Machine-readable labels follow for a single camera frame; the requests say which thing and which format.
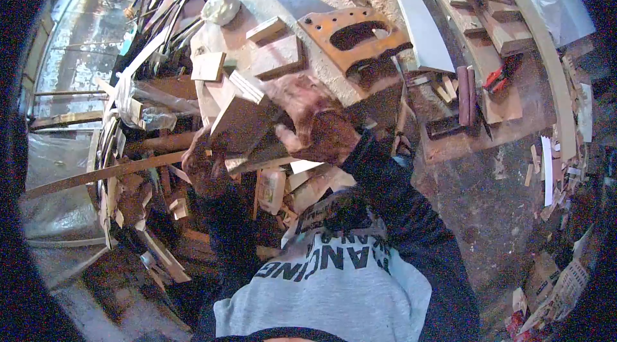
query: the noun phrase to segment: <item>wooden block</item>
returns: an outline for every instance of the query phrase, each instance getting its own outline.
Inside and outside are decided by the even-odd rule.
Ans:
[[[457,99],[457,91],[456,91],[456,89],[454,89],[454,85],[452,84],[452,80],[450,80],[450,77],[448,77],[448,76],[443,76],[442,79],[443,79],[443,86],[445,87],[445,91],[448,93],[448,96],[450,96],[450,98],[452,100],[456,100]]]
[[[523,116],[521,97],[516,86],[508,86],[503,91],[490,95],[482,88],[484,117],[489,124],[520,119]]]
[[[302,45],[296,36],[289,36],[260,47],[251,64],[253,75],[261,80],[293,73],[303,65]]]
[[[195,84],[190,75],[155,78],[146,80],[146,83],[179,99],[197,100]]]
[[[473,7],[501,57],[526,52],[536,46],[525,22],[498,22],[488,14],[484,5],[474,1]]]
[[[534,165],[533,164],[529,164],[527,167],[527,176],[525,177],[525,187],[529,186],[529,183],[531,182],[531,172],[534,169]]]
[[[531,161],[534,164],[535,173],[536,174],[540,173],[540,158],[538,157],[535,144],[532,144],[531,146]]]
[[[225,56],[227,54],[224,52],[191,56],[193,62],[191,80],[220,81]]]
[[[435,81],[433,81],[431,83],[431,86],[433,86],[433,90],[441,97],[443,102],[445,102],[446,104],[450,104],[452,102],[452,98],[445,91],[445,89],[441,87],[441,85],[439,85]]]
[[[274,16],[269,20],[260,23],[255,28],[247,31],[246,39],[257,43],[283,29],[285,29],[285,22],[283,22],[278,16]]]
[[[85,122],[100,121],[102,119],[103,111],[66,113],[64,115],[55,115],[48,118],[37,118],[30,126],[30,130],[82,124]]]

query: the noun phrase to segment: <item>workbench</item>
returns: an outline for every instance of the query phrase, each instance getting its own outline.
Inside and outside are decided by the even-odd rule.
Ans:
[[[370,89],[363,89],[343,78],[278,2],[241,1],[242,9],[230,24],[224,27],[206,24],[193,38],[191,50],[205,47],[212,52],[226,52],[228,58],[236,60],[238,70],[250,72],[252,55],[259,46],[246,40],[246,32],[278,15],[287,25],[282,36],[296,34],[304,45],[305,72],[324,82],[343,106],[353,110],[360,105],[357,109],[385,126],[396,123],[400,76],[386,76]],[[350,0],[323,1],[336,8],[353,6]],[[370,2],[406,32],[396,0]],[[486,34],[464,35],[452,20],[452,7],[444,0],[436,2],[443,11],[443,19],[436,21],[447,23],[452,32],[444,40],[459,47],[464,65],[474,67],[479,89],[487,75],[500,66],[495,47]],[[415,70],[413,54],[407,51],[398,58],[404,77],[409,79]],[[543,206],[538,183],[523,186],[529,146],[536,143],[537,132],[551,127],[557,120],[550,84],[537,52],[524,54],[511,88],[520,96],[523,117],[492,124],[492,140],[482,131],[478,137],[459,133],[432,141],[422,127],[422,146],[412,179],[412,184],[428,197],[457,236],[487,328],[499,325],[502,314],[511,312],[507,299],[510,286],[520,281],[520,272],[525,271],[525,264],[531,260],[526,243],[536,225],[532,212]],[[430,84],[410,87],[408,99],[420,126],[456,113],[436,96]],[[418,130],[418,126],[408,123],[404,132],[410,137],[413,130]]]

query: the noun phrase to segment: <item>brown wood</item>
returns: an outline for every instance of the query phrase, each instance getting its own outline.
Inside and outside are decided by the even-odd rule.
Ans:
[[[185,132],[177,135],[147,138],[140,142],[130,142],[125,146],[126,151],[175,152],[188,149],[191,146],[195,132]]]
[[[193,62],[191,80],[220,81],[225,56],[227,54],[224,52],[191,56]]]
[[[525,177],[525,187],[528,187],[531,182],[531,172],[533,172],[534,165],[529,164],[527,166],[527,176]]]
[[[356,7],[322,14],[310,13],[302,17],[298,23],[346,77],[357,72],[360,65],[369,65],[371,62],[378,62],[378,59],[412,48],[407,35],[385,15],[372,8]],[[365,30],[362,25],[367,23],[378,24],[381,27]],[[357,41],[353,45],[354,41],[349,40],[349,36],[354,34],[373,35],[371,29],[385,29],[389,35],[363,44],[358,44],[360,41]]]
[[[178,97],[179,99],[197,99],[195,84],[191,80],[190,75],[154,78],[146,80],[145,82],[151,87],[154,87],[161,92],[166,92],[174,97]]]
[[[459,76],[459,124],[463,127],[469,125],[469,82],[467,78],[467,67],[459,66],[457,68],[457,76]]]
[[[189,179],[189,176],[186,174],[186,172],[182,171],[179,168],[175,168],[174,166],[167,166],[167,168],[169,169],[169,171],[174,174],[175,176],[180,177],[182,180],[184,180],[185,182],[192,184],[191,180]]]
[[[525,22],[498,22],[490,16],[484,5],[474,1],[473,7],[501,57],[526,52],[535,47],[534,38]]]
[[[105,91],[59,91],[59,92],[38,92],[35,93],[35,97],[41,96],[77,96],[77,95],[100,95],[106,94]]]
[[[22,198],[24,200],[30,200],[34,198],[47,195],[49,193],[66,190],[79,185],[84,185],[89,182],[96,182],[97,180],[109,179],[111,177],[122,176],[126,174],[143,171],[148,168],[157,168],[163,165],[172,164],[182,160],[182,152],[163,154],[162,156],[155,156],[148,159],[131,161],[126,164],[120,164],[103,169],[97,169],[92,172],[86,172],[76,176],[67,177],[62,180],[58,180],[49,184],[43,184],[39,187],[27,190]]]
[[[30,126],[30,130],[55,128],[85,122],[100,121],[103,119],[103,111],[75,112],[64,115],[55,115],[48,118],[37,118]]]
[[[516,0],[517,6],[527,23],[531,34],[544,61],[544,67],[549,77],[550,88],[553,94],[557,125],[559,127],[559,142],[561,156],[564,161],[576,155],[576,131],[572,103],[569,97],[568,84],[555,45],[549,35],[544,21],[537,13],[531,0]]]
[[[251,70],[253,76],[268,80],[293,73],[303,65],[302,43],[293,35],[260,47],[253,55]]]
[[[264,38],[272,36],[274,33],[285,29],[285,22],[278,16],[274,16],[267,21],[257,25],[255,28],[246,32],[246,39],[258,43]]]

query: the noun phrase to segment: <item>plastic bag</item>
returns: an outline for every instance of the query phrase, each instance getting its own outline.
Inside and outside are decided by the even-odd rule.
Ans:
[[[131,128],[173,130],[178,121],[177,114],[201,115],[197,100],[179,99],[144,81],[133,81],[120,76],[116,87],[116,105],[120,118]],[[141,103],[144,104],[141,121],[134,116],[131,105],[133,98],[142,100]]]
[[[259,207],[276,215],[282,206],[282,196],[285,190],[284,171],[279,169],[262,169],[257,181],[257,201]]]

